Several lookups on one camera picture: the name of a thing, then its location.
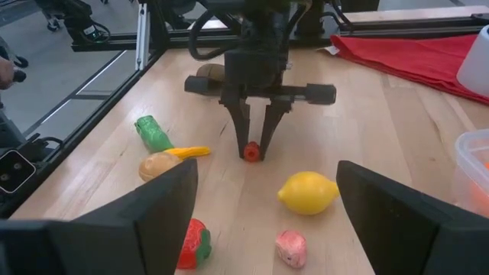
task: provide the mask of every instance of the black metal frame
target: black metal frame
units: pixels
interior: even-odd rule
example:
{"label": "black metal frame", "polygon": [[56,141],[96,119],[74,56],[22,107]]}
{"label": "black metal frame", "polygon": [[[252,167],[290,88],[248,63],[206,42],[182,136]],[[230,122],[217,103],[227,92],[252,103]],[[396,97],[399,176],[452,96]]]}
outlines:
{"label": "black metal frame", "polygon": [[[0,202],[0,217],[10,216],[43,181],[68,157],[86,135],[107,115],[115,104],[129,91],[129,89],[146,73],[147,70],[165,53],[172,48],[185,48],[188,45],[189,31],[168,31],[165,25],[165,7],[167,1],[140,0],[145,2],[151,11],[151,43],[154,51],[148,66],[142,71],[135,72],[117,90],[110,95],[97,110],[87,118],[63,143],[62,147],[55,149],[40,165],[37,175],[24,184],[22,190],[8,199]],[[228,15],[219,15],[229,29],[203,30],[197,40],[198,47],[219,47],[238,39],[236,20]],[[333,34],[346,37],[408,37],[430,38],[448,37],[463,34],[476,34],[489,22],[489,15],[472,15],[463,18],[421,19],[407,21],[374,21],[355,23],[355,29],[348,31],[348,25],[337,25],[332,18],[324,18],[322,26],[324,32],[316,36],[298,37],[292,35],[291,47],[320,47],[330,45],[329,37]],[[136,34],[115,34],[110,41],[104,44],[73,43],[74,51],[100,51],[100,50],[134,50],[136,49]]]}

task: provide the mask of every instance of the plastic lemon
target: plastic lemon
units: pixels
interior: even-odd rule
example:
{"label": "plastic lemon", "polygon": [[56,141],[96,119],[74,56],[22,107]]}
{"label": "plastic lemon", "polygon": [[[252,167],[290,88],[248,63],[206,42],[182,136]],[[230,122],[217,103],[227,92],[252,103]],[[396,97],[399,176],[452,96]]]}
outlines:
{"label": "plastic lemon", "polygon": [[291,176],[278,192],[278,199],[301,215],[322,212],[338,196],[336,183],[316,172],[299,172]]}

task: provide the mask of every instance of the red cloth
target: red cloth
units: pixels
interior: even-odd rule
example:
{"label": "red cloth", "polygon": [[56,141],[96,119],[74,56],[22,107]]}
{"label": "red cloth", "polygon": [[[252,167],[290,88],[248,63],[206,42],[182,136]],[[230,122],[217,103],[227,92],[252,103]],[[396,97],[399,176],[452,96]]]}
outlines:
{"label": "red cloth", "polygon": [[456,77],[476,37],[407,40],[333,36],[332,43],[346,60],[489,105],[489,97],[467,90]]}

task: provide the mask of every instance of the wooden table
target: wooden table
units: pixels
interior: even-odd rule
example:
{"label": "wooden table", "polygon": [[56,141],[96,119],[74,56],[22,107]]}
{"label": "wooden table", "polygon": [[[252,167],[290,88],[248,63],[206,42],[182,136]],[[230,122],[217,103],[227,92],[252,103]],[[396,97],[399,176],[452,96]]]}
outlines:
{"label": "wooden table", "polygon": [[[465,16],[486,7],[369,12],[358,20]],[[299,216],[277,201],[295,172],[334,179],[339,160],[352,160],[418,190],[453,202],[454,143],[465,131],[489,128],[487,106],[388,76],[312,50],[294,50],[285,83],[334,83],[337,102],[298,102],[279,124],[263,163],[238,158],[235,129],[217,99],[183,91],[201,63],[186,50],[163,55],[109,112],[13,218],[72,219],[140,186],[148,155],[133,123],[153,115],[176,146],[206,145],[199,158],[194,217],[212,232],[212,256],[198,274],[295,274],[274,253],[284,229],[300,230],[309,259],[301,274],[372,274],[342,201]],[[250,99],[251,138],[258,140],[267,101]]]}

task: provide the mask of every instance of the toy strawberry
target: toy strawberry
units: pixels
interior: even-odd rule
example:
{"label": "toy strawberry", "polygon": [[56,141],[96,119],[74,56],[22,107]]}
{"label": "toy strawberry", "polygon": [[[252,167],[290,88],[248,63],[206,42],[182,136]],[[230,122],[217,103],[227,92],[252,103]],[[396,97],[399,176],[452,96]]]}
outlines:
{"label": "toy strawberry", "polygon": [[209,257],[211,250],[210,231],[198,219],[190,219],[176,268],[196,269]]}

